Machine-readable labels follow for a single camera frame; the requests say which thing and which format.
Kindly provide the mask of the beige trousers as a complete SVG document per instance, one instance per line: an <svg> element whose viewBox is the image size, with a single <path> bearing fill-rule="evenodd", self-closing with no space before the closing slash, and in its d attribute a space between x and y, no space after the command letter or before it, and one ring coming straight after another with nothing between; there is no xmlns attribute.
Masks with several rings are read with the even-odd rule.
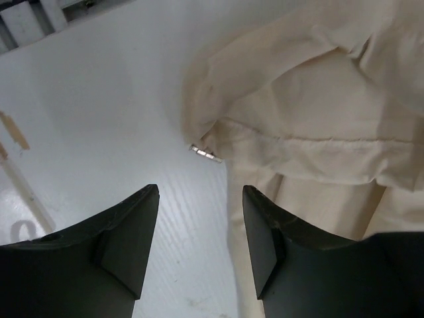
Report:
<svg viewBox="0 0 424 318"><path fill-rule="evenodd" d="M263 317L242 189L359 240L423 230L423 2L310 1L204 49L182 130L225 161L242 317Z"/></svg>

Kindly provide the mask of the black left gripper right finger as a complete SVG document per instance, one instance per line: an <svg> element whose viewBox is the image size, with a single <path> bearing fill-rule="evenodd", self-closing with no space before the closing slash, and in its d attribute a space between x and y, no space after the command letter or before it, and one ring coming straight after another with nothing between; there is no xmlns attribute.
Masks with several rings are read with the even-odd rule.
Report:
<svg viewBox="0 0 424 318"><path fill-rule="evenodd" d="M422 317L423 233L353 241L242 193L257 298L267 317Z"/></svg>

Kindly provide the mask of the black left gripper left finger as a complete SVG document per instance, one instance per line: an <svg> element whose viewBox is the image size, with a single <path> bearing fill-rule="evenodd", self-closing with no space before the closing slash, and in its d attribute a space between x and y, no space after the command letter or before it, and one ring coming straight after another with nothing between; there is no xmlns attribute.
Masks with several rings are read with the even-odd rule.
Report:
<svg viewBox="0 0 424 318"><path fill-rule="evenodd" d="M160 194L150 184L80 223L1 247L2 317L131 317Z"/></svg>

